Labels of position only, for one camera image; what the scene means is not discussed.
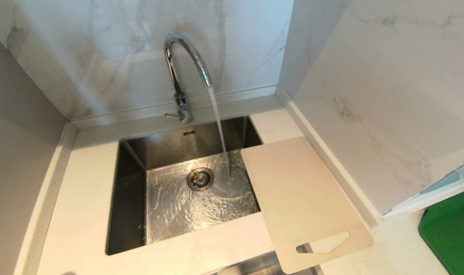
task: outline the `white cutting board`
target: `white cutting board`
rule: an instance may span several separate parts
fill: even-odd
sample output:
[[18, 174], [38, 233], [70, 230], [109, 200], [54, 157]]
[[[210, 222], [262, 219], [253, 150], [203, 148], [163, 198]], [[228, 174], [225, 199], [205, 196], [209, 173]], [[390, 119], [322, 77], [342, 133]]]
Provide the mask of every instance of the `white cutting board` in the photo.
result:
[[[285, 273], [373, 245], [368, 228], [306, 138], [246, 148], [242, 157]], [[312, 247], [323, 252], [296, 250], [345, 231], [350, 237], [331, 252], [319, 250], [318, 243]]]

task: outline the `chrome faucet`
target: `chrome faucet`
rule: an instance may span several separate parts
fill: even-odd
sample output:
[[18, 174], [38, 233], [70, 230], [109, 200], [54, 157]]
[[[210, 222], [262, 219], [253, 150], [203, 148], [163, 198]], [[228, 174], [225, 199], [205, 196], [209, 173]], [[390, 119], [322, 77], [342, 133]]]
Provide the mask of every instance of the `chrome faucet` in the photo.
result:
[[181, 91], [181, 87], [179, 86], [178, 75], [176, 74], [174, 63], [172, 61], [172, 45], [174, 43], [178, 43], [181, 46], [183, 46], [184, 49], [186, 49], [186, 51], [188, 52], [188, 54], [190, 54], [191, 58], [195, 62], [196, 68], [200, 72], [203, 84], [206, 87], [209, 87], [212, 85], [212, 83], [210, 74], [206, 69], [206, 65], [204, 64], [204, 61], [200, 53], [198, 52], [196, 47], [191, 43], [191, 41], [181, 33], [169, 33], [164, 41], [164, 51], [166, 54], [167, 66], [169, 66], [169, 72], [171, 73], [171, 79], [174, 84], [174, 89], [176, 90], [176, 93], [174, 94], [174, 99], [176, 100], [178, 112], [166, 113], [166, 116], [180, 118], [183, 124], [186, 124], [190, 123], [193, 120], [193, 114], [186, 105], [186, 98], [184, 96], [184, 92]]

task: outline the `marble backsplash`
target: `marble backsplash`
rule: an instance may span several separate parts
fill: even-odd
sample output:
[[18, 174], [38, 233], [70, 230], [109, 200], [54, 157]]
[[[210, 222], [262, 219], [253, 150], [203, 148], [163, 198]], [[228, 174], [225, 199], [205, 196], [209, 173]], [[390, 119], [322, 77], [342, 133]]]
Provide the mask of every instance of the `marble backsplash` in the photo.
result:
[[464, 163], [464, 0], [316, 3], [279, 84], [383, 214]]
[[[7, 0], [0, 40], [74, 120], [173, 101], [163, 43], [171, 31], [201, 52], [216, 93], [277, 84], [293, 0]], [[206, 95], [183, 49], [189, 98]]]

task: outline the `countertop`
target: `countertop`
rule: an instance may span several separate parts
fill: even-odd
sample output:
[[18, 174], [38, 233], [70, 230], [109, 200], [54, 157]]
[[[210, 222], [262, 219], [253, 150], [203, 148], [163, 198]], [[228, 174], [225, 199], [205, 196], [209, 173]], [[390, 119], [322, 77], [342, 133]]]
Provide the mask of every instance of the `countertop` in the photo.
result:
[[[303, 136], [274, 95], [219, 105], [222, 118], [249, 115], [263, 143]], [[193, 110], [190, 125], [214, 120]], [[118, 141], [181, 128], [164, 116], [80, 131], [40, 260], [40, 275], [202, 275], [274, 250], [261, 212], [108, 256], [108, 219]], [[322, 264], [324, 274], [447, 274], [417, 233], [420, 214], [380, 225], [375, 245]]]

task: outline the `drain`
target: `drain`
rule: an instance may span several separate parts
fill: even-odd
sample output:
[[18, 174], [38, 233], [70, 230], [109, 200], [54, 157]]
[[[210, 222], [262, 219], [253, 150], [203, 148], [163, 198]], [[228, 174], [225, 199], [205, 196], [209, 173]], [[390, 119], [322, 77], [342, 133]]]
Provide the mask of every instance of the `drain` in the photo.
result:
[[188, 175], [188, 186], [195, 191], [207, 190], [212, 185], [213, 179], [213, 172], [209, 169], [194, 169]]

